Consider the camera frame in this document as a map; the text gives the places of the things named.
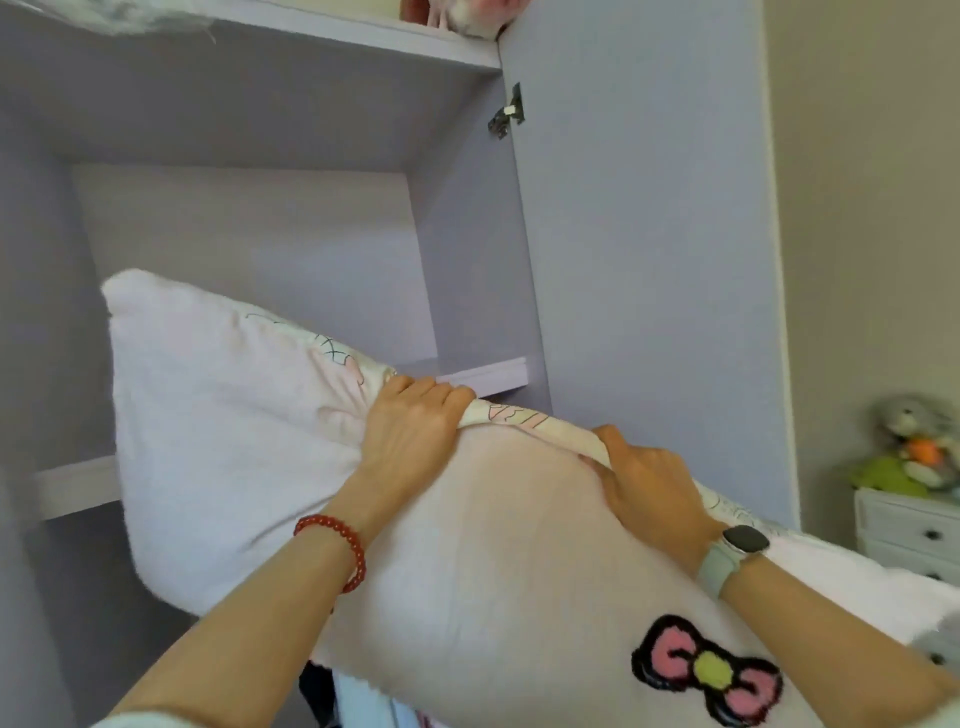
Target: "door hinge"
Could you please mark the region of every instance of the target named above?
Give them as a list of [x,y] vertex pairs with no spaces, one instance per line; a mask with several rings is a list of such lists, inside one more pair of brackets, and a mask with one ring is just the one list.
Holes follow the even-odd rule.
[[509,106],[505,106],[498,111],[487,128],[491,133],[495,133],[498,139],[503,139],[510,133],[510,120],[514,119],[517,124],[522,124],[527,120],[523,115],[523,93],[520,91],[520,84],[514,86],[514,98]]

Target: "green plush toy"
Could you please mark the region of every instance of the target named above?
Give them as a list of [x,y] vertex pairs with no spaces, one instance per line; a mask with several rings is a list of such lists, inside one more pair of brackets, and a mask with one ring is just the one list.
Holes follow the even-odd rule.
[[929,497],[923,483],[903,471],[903,461],[896,455],[880,455],[868,460],[851,477],[854,488],[894,493],[898,496]]

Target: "wardrobe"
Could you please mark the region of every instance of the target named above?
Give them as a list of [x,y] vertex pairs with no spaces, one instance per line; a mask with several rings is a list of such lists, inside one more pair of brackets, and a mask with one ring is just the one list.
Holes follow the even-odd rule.
[[5,709],[95,719],[189,624],[115,502],[99,285],[125,268],[617,423],[798,524],[757,0],[535,0],[496,43],[194,8],[99,36],[0,3],[0,664],[10,632],[46,666]]

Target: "wooden shelf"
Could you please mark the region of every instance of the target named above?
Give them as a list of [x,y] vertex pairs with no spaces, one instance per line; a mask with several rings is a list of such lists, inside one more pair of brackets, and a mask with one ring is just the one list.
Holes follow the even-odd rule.
[[112,37],[0,2],[0,96],[69,163],[405,172],[500,72],[410,23],[197,5],[206,31]]
[[[429,359],[399,369],[410,376],[435,376],[439,381],[472,387],[478,397],[509,392],[528,382],[525,357],[464,370],[451,370],[458,362]],[[36,474],[40,516],[45,521],[68,516],[120,499],[120,476],[114,456]]]

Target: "hand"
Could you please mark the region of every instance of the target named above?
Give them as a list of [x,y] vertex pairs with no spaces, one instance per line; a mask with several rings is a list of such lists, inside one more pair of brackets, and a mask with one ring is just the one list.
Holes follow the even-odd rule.
[[600,476],[613,514],[644,544],[696,576],[726,526],[707,514],[683,459],[669,450],[636,448],[612,425],[594,432],[607,446],[613,470],[582,459]]
[[369,543],[441,473],[457,444],[457,427],[476,394],[432,376],[388,381],[367,417],[360,466],[324,509]]

